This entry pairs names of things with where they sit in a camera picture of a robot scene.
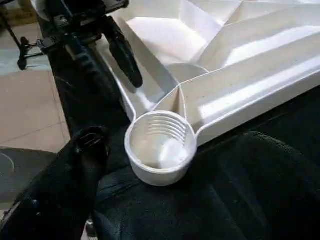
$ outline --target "tile grout line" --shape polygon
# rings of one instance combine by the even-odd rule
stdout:
[[[41,128],[41,129],[38,129],[38,130],[35,130],[35,131],[31,131],[31,132],[22,134],[22,135],[20,135],[20,136],[16,136],[16,137],[10,138],[10,139],[7,139],[7,140],[5,140],[5,141],[1,141],[0,144],[4,144],[4,143],[6,143],[6,142],[10,142],[10,141],[19,139],[19,138],[21,138],[21,137],[25,137],[25,136],[27,136],[27,135],[29,135],[29,134],[37,133],[37,132],[39,132],[39,131],[41,131],[41,130],[44,130],[44,129],[47,129],[47,128],[51,128],[51,127],[56,126],[56,125],[58,125],[58,124],[61,125],[61,122],[55,123],[55,124],[53,124],[53,125],[45,126],[45,127]]]
[[[54,104],[55,104],[55,110],[56,110],[56,112],[57,112],[57,114],[58,114],[58,118],[59,118],[59,124],[60,124],[61,134],[62,134],[64,143],[67,143],[67,138],[66,138],[66,136],[65,136],[65,134],[64,134],[64,129],[63,129],[63,126],[62,126],[62,123],[64,123],[64,121],[62,122],[62,121],[61,121],[61,118],[60,118],[60,113],[59,113],[59,109],[58,109],[58,106],[57,106],[58,101],[57,101],[57,99],[56,99],[55,90],[54,90],[54,86],[53,86],[54,83],[51,81],[51,78],[54,78],[55,76],[53,76],[53,74],[52,74],[52,76],[51,76],[51,73],[52,73],[52,71],[51,71],[51,72],[48,71],[48,76],[49,76],[48,80],[49,80],[49,83],[50,83],[51,92],[52,92],[52,94],[53,94],[53,99],[54,99]]]

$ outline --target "ribbed inner wall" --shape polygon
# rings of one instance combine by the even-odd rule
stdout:
[[[172,116],[151,116],[148,119],[147,135],[167,135],[184,145],[187,136],[187,126]]]

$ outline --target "white cup holder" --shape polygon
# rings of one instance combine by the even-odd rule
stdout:
[[[197,151],[191,125],[170,111],[153,111],[138,118],[127,130],[124,144],[134,173],[153,186],[179,181]]]

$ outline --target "tray compartment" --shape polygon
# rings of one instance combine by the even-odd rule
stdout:
[[[121,17],[164,64],[195,62],[221,26],[186,0],[132,0]]]
[[[320,71],[319,42],[320,33],[183,83],[186,116],[199,144],[318,86],[319,76],[305,80]],[[241,117],[234,116],[239,111]]]
[[[225,26],[196,63],[209,72],[320,32],[320,5],[305,4]]]

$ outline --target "beige floor tile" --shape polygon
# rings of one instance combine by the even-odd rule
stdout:
[[[0,77],[0,143],[60,123],[47,71]]]
[[[60,122],[63,123],[63,122],[66,121],[65,112],[64,112],[64,109],[63,109],[63,107],[61,105],[61,100],[60,100],[60,97],[59,97],[59,93],[58,93],[55,77],[54,77],[52,71],[49,71],[49,79],[50,79],[50,83],[51,83],[51,87],[52,87],[52,91],[53,91],[54,100],[55,100],[55,103],[56,103],[56,108],[57,108],[58,113],[59,113],[59,119],[60,119]]]
[[[1,147],[59,152],[65,145],[61,124],[0,143]]]
[[[38,23],[15,26],[12,30],[19,41],[21,37],[26,37],[30,43],[35,43],[37,39],[42,38],[42,33]],[[7,30],[0,32],[0,43],[0,49],[12,49],[17,47]]]
[[[70,133],[69,133],[69,129],[68,129],[68,125],[66,122],[62,122],[61,123],[61,128],[62,128],[62,134],[65,140],[65,143],[70,141]]]

